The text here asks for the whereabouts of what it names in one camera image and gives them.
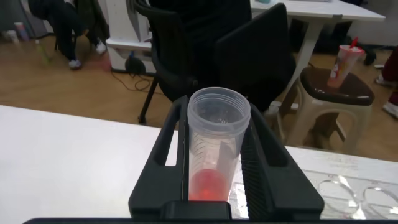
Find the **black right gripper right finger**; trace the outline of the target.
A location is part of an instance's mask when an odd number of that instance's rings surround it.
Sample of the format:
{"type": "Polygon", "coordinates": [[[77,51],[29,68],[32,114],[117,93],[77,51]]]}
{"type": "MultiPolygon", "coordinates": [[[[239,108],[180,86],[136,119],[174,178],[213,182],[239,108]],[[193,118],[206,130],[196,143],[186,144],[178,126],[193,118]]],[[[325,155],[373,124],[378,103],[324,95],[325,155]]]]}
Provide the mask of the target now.
{"type": "Polygon", "coordinates": [[[241,149],[250,220],[318,220],[324,200],[251,105],[241,149]]]}

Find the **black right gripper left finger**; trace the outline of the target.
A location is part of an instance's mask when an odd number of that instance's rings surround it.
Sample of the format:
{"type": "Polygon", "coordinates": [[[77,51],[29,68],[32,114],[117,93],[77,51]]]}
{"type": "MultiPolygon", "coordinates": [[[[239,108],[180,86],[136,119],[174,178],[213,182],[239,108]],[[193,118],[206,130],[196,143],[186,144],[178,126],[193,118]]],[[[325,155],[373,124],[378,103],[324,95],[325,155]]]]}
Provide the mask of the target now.
{"type": "Polygon", "coordinates": [[[189,127],[188,98],[177,99],[155,141],[147,162],[130,195],[128,205],[133,218],[159,218],[162,207],[173,201],[188,200],[189,127]],[[178,124],[177,159],[174,166],[165,162],[178,124]]]}

